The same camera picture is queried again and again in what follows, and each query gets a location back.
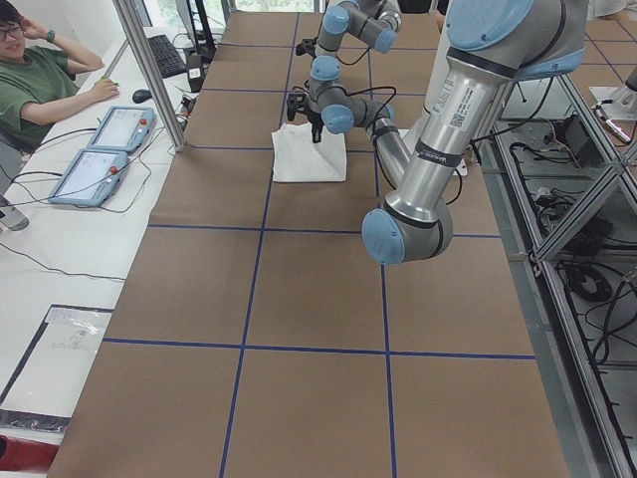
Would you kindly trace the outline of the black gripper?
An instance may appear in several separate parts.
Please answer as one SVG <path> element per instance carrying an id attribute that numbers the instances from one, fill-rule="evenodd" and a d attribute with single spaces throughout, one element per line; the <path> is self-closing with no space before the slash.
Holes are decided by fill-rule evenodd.
<path id="1" fill-rule="evenodd" d="M 312 141 L 321 141 L 323 121 L 321 113 L 317 112 L 311 103 L 305 105 L 306 116 L 312 125 Z"/>

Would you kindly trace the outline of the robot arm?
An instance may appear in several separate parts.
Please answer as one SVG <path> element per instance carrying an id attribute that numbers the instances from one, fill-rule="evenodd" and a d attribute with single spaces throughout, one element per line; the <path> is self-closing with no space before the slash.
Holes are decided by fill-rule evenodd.
<path id="1" fill-rule="evenodd" d="M 428 259 L 448 247 L 453 224 L 443 193 L 497 89 L 574 71 L 587 9 L 584 1 L 452 2 L 446 76 L 413 147 L 404 144 L 389 106 L 346 91 L 336 56 L 345 35 L 387 52 L 402 25 L 398 9 L 386 1 L 335 1 L 325 9 L 305 103 L 332 133 L 365 129 L 394 183 L 362 222 L 376 262 Z"/>
<path id="2" fill-rule="evenodd" d="M 315 55 L 335 58 L 346 34 L 387 53 L 401 27 L 397 1 L 331 1 L 322 15 Z"/>

